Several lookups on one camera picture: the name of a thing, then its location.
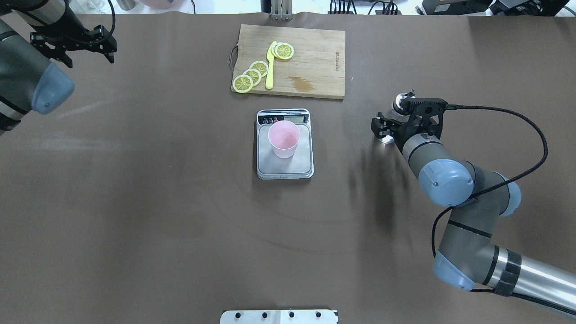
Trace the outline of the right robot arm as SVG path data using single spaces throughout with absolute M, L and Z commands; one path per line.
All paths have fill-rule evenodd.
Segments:
M 380 141 L 390 138 L 422 191 L 444 211 L 434 220 L 431 247 L 438 279 L 471 293 L 491 293 L 539 304 L 575 318 L 575 275 L 492 244 L 498 218 L 512 215 L 521 202 L 518 179 L 541 166 L 549 153 L 545 135 L 531 119 L 510 109 L 539 135 L 543 155 L 535 166 L 506 178 L 455 157 L 441 142 L 444 113 L 477 109 L 439 98 L 417 98 L 412 90 L 398 94 L 386 113 L 372 119 Z

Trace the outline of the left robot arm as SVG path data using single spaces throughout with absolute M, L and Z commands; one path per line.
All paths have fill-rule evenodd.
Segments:
M 3 0 L 1 15 L 16 12 L 33 28 L 26 40 L 6 22 L 0 37 L 0 129 L 12 131 L 31 111 L 47 114 L 65 102 L 75 89 L 72 79 L 58 66 L 73 66 L 68 51 L 87 50 L 114 62 L 117 41 L 111 29 L 97 25 L 89 30 L 70 8 L 68 0 Z

